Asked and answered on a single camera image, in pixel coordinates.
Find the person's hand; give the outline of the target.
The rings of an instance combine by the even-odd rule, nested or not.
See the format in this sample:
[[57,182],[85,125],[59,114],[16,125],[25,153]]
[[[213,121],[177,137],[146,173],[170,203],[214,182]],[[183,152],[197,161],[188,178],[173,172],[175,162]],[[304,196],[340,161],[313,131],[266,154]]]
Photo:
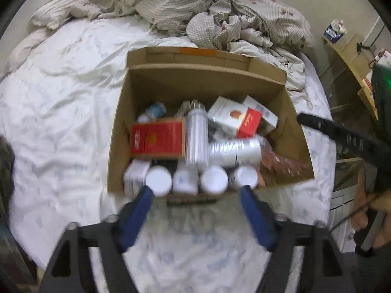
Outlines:
[[[367,194],[363,188],[357,188],[353,210],[359,209],[367,202],[371,209],[379,212],[383,211],[386,214],[380,231],[376,234],[374,242],[372,243],[372,248],[378,249],[390,243],[390,191],[385,192],[381,196],[376,196],[375,194]],[[355,215],[351,216],[351,225],[356,231],[367,227],[369,219],[366,211],[367,210],[362,209]]]

